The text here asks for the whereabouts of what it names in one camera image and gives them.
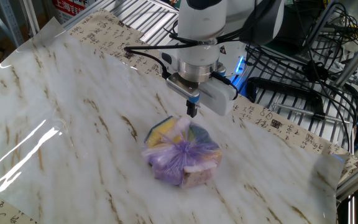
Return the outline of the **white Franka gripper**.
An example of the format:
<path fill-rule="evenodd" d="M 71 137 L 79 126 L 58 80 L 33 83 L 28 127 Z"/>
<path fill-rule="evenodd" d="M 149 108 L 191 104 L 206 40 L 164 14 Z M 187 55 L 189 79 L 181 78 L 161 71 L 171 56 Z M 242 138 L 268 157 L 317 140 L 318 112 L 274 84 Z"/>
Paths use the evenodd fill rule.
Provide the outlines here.
<path fill-rule="evenodd" d="M 206 66 L 185 63 L 177 57 L 176 50 L 160 50 L 162 68 L 167 86 L 184 97 L 187 115 L 194 118 L 200 105 L 216 114 L 224 116 L 230 112 L 236 98 L 236 87 L 226 77 L 219 74 L 225 69 L 220 62 Z"/>

